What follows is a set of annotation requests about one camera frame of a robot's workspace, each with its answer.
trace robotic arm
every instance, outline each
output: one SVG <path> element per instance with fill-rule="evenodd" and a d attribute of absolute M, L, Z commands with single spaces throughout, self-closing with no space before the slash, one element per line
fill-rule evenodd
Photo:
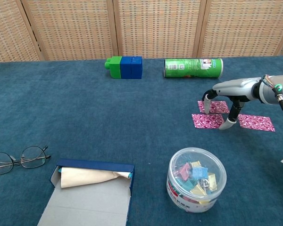
<path fill-rule="evenodd" d="M 279 104 L 283 110 L 283 75 L 236 79 L 214 85 L 202 97 L 206 114 L 209 113 L 211 100 L 217 96 L 228 97 L 233 102 L 228 118 L 219 127 L 228 129 L 237 122 L 240 110 L 248 101 L 258 99 L 263 104 Z"/>

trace eyeglasses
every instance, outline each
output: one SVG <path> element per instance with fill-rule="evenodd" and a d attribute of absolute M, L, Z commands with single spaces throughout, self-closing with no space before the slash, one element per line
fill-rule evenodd
<path fill-rule="evenodd" d="M 25 168 L 31 169 L 44 165 L 46 159 L 51 157 L 50 155 L 45 155 L 47 148 L 47 145 L 44 148 L 37 146 L 28 147 L 22 152 L 18 161 L 13 156 L 0 152 L 0 175 L 10 172 L 14 166 L 22 165 Z"/>

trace eyeglass frame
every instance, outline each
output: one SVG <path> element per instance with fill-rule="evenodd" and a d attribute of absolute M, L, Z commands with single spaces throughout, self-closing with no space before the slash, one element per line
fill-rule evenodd
<path fill-rule="evenodd" d="M 37 148 L 39 148 L 39 149 L 42 151 L 42 153 L 43 153 L 44 156 L 45 156 L 45 158 L 44 158 L 45 161 L 44 161 L 44 163 L 42 164 L 42 165 L 44 165 L 45 162 L 46 162 L 46 159 L 49 159 L 49 158 L 51 157 L 51 155 L 46 155 L 46 154 L 45 154 L 45 150 L 48 148 L 47 145 L 45 145 L 43 148 L 40 148 L 39 146 L 30 146 L 30 147 L 27 147 L 26 149 L 23 150 L 23 152 L 21 153 L 20 157 L 23 155 L 23 153 L 25 152 L 25 150 L 27 150 L 28 148 L 32 148 L 32 147 L 37 147 Z M 12 163 L 12 167 L 10 168 L 10 170 L 7 171 L 7 172 L 5 172 L 5 173 L 2 173 L 2 174 L 0 174 L 0 175 L 3 175 L 3 174 L 6 174 L 6 173 L 11 172 L 12 169 L 14 168 L 14 166 L 22 166 L 22 167 L 27 168 L 27 169 L 33 169 L 33 168 L 37 168 L 37 167 L 42 166 L 42 165 L 40 165 L 40 166 L 35 166 L 35 167 L 26 167 L 26 166 L 22 165 L 21 159 L 20 159 L 20 160 L 16 160 L 16 159 L 14 158 L 14 156 L 12 156 L 12 155 L 10 155 L 10 154 L 7 154 L 6 152 L 0 152 L 0 153 L 6 154 L 6 155 L 11 159 L 11 163 Z M 28 160 L 34 161 L 34 160 L 37 160 L 38 158 L 39 158 L 39 157 L 37 157 L 37 158 L 35 158 L 35 159 L 28 159 Z"/>

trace clear plastic container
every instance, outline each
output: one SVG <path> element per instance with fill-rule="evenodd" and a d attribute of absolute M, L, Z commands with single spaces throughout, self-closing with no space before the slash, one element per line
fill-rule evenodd
<path fill-rule="evenodd" d="M 166 188 L 172 201 L 187 212 L 212 208 L 225 185 L 223 164 L 204 149 L 185 148 L 170 160 Z"/>

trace green can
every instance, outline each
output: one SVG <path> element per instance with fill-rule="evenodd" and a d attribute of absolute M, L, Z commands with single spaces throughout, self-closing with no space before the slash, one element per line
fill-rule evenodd
<path fill-rule="evenodd" d="M 217 59 L 165 59 L 165 78 L 220 78 L 223 61 Z"/>

